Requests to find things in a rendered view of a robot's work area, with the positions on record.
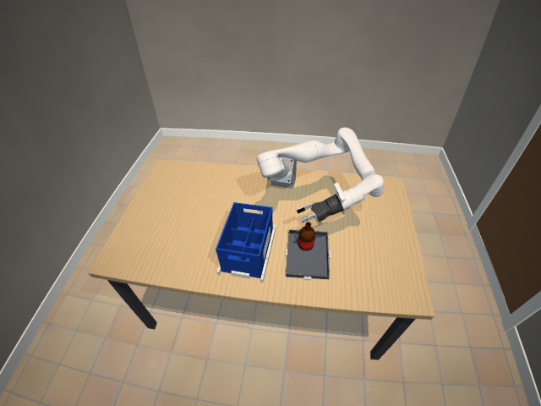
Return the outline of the blue plastic crate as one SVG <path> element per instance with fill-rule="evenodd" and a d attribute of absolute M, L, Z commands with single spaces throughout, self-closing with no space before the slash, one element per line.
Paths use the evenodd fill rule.
<path fill-rule="evenodd" d="M 263 211 L 263 214 L 243 209 Z M 272 207 L 233 202 L 216 246 L 221 271 L 244 272 L 261 278 L 272 230 Z"/>

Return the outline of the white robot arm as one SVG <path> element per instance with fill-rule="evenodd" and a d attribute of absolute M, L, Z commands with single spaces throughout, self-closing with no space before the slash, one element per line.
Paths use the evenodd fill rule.
<path fill-rule="evenodd" d="M 257 156 L 257 163 L 264 178 L 284 178 L 289 172 L 289 166 L 283 162 L 284 159 L 278 157 L 287 157 L 298 162 L 312 162 L 349 151 L 353 166 L 363 180 L 347 189 L 354 205 L 363 201 L 366 194 L 380 197 L 384 192 L 384 179 L 375 174 L 374 168 L 363 153 L 357 136 L 349 128 L 339 129 L 335 141 L 330 144 L 325 145 L 317 140 L 311 140 L 287 148 L 267 151 Z"/>

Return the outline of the brown bottle with red label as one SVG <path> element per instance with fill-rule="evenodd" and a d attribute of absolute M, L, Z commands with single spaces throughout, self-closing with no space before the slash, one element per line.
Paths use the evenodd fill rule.
<path fill-rule="evenodd" d="M 299 231 L 298 246 L 301 250 L 311 250 L 314 247 L 315 230 L 311 222 L 306 222 Z"/>

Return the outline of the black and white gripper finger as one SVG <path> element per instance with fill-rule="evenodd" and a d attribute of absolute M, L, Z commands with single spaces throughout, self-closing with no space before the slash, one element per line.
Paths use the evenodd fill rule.
<path fill-rule="evenodd" d="M 304 217 L 304 218 L 302 218 L 300 220 L 301 220 L 302 223 L 304 223 L 304 222 L 307 222 L 307 221 L 309 221 L 311 219 L 314 219 L 314 218 L 315 218 L 316 222 L 318 222 L 318 219 L 317 219 L 317 216 L 315 215 L 315 213 L 310 215 L 310 216 Z"/>
<path fill-rule="evenodd" d="M 313 208 L 312 208 L 312 206 L 311 206 L 310 203 L 308 203 L 306 206 L 303 206 L 303 207 L 298 208 L 298 209 L 297 209 L 297 212 L 298 212 L 298 213 L 301 213 L 301 212 L 303 212 L 303 211 L 305 211 L 305 210 L 307 210 L 307 209 L 309 209 L 309 208 L 310 208 L 311 211 L 313 211 Z"/>

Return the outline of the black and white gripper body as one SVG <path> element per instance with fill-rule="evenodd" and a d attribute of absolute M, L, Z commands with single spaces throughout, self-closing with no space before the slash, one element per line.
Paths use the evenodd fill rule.
<path fill-rule="evenodd" d="M 342 192 L 339 183 L 335 183 L 334 185 L 337 194 L 311 205 L 319 222 L 325 220 L 328 216 L 335 215 L 354 205 L 349 192 L 347 190 Z"/>

